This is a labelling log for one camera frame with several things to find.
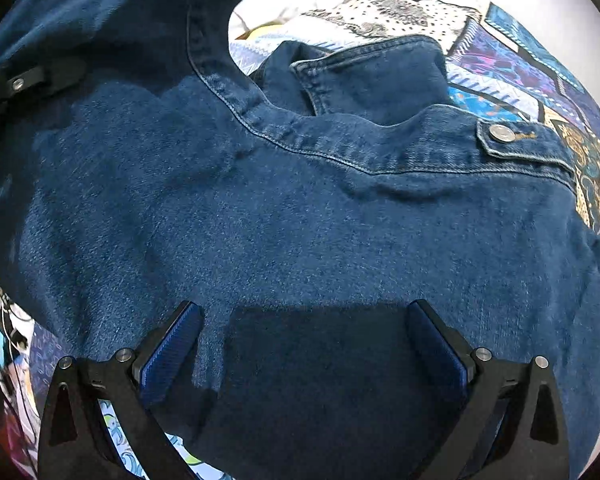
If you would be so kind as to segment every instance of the metal snap button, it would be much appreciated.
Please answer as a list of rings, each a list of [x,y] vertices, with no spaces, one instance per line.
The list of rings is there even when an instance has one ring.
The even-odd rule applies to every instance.
[[[480,361],[491,361],[493,354],[489,349],[480,347],[475,349],[475,356],[480,359]]]
[[[11,84],[14,92],[19,92],[24,87],[24,79],[19,77]]]
[[[541,368],[547,368],[549,365],[549,361],[546,357],[539,355],[536,357],[536,364]]]
[[[507,128],[502,124],[492,124],[489,126],[489,133],[491,134],[491,138],[498,142],[511,142],[512,140],[516,140],[516,134],[513,133],[512,129]]]

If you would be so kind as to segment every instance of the denim jacket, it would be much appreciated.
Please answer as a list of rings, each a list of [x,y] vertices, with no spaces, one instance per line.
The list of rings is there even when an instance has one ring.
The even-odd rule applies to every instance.
[[[600,237],[571,152],[537,123],[498,123],[500,142],[453,107],[423,36],[285,43],[247,78],[228,52],[238,1],[17,1],[0,70],[88,70],[0,127],[0,284],[100,360],[199,304],[155,413],[245,480],[418,465],[458,408],[406,337],[425,298],[474,346],[547,357],[576,476],[600,430]]]

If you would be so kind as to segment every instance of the pocket flap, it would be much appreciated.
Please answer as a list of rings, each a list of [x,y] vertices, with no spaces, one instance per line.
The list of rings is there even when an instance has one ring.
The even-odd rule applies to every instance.
[[[508,128],[513,133],[512,140],[498,140],[498,136],[503,136],[497,129],[492,131],[494,126]],[[488,155],[505,160],[552,164],[574,175],[571,151],[554,131],[542,124],[478,121],[476,135],[478,143]]]

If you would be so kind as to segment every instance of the cable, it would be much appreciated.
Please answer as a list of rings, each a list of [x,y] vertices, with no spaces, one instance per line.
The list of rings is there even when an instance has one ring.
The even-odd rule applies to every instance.
[[[20,434],[21,434],[22,439],[24,441],[24,451],[25,451],[25,453],[27,455],[27,460],[29,461],[29,465],[31,466],[31,470],[36,474],[36,477],[37,477],[38,476],[38,468],[33,465],[33,458],[31,457],[31,453],[29,451],[29,447],[27,446],[27,440],[28,439],[27,439],[26,434],[24,433],[24,428],[22,427],[22,423],[20,421],[20,416],[19,416],[18,412],[16,411],[16,409],[13,407],[13,404],[9,400],[9,397],[7,397],[4,394],[4,391],[2,390],[2,388],[0,388],[0,392],[2,393],[2,397],[4,398],[4,401],[7,403],[9,409],[11,410],[11,413],[13,413],[13,416],[16,419],[16,422],[18,423],[18,428],[20,430]]]
[[[14,318],[19,319],[20,321],[23,321],[25,323],[28,323],[30,321],[33,321],[33,318],[31,316],[29,316],[29,319],[25,319],[23,317],[18,316],[18,314],[16,314],[12,309],[11,309],[11,305],[13,304],[13,301],[11,301],[11,298],[8,298],[7,295],[4,293],[4,291],[2,290],[2,287],[0,286],[0,300],[2,301],[2,308],[5,308],[6,311],[12,315]]]
[[[4,309],[1,309],[1,314],[2,314],[2,326],[4,327]],[[20,351],[20,349],[13,343],[13,341],[11,340],[11,336],[9,334],[4,333],[4,335],[7,338],[7,341],[9,341],[9,357],[11,358],[11,363],[13,364],[13,371],[16,374],[16,382],[18,383],[18,391],[20,392],[20,397],[22,398],[22,403],[24,404],[26,402],[26,398],[24,396],[24,392],[22,391],[22,384],[20,383],[20,376],[18,375],[18,367],[16,366],[16,363],[13,361],[13,350],[11,349],[11,347],[13,346],[16,350]],[[33,433],[33,445],[36,446],[38,444],[38,437],[36,436],[36,432],[33,430],[33,423],[31,422],[31,418],[29,417],[29,412],[27,411],[26,406],[24,407],[24,414],[27,417],[27,422],[29,423],[29,427],[31,428],[31,432]]]

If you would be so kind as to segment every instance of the metal screw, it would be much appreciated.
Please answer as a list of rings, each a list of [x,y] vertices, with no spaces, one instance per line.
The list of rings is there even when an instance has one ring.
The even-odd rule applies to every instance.
[[[546,357],[542,357],[541,355],[539,355],[538,357],[536,357],[536,364],[541,368],[547,368],[549,365],[549,361]]]
[[[74,358],[71,357],[70,355],[65,355],[63,358],[61,358],[58,361],[58,366],[62,369],[62,370],[66,370],[69,366],[71,366],[74,363]]]
[[[486,348],[477,348],[475,349],[475,356],[480,359],[480,361],[490,361],[493,355],[491,351]]]
[[[131,359],[131,356],[134,354],[131,348],[121,348],[116,352],[116,361],[120,363],[126,363]]]
[[[24,79],[19,77],[17,78],[12,84],[11,84],[11,88],[13,88],[16,92],[19,92],[20,90],[22,90],[22,87],[24,86]]]

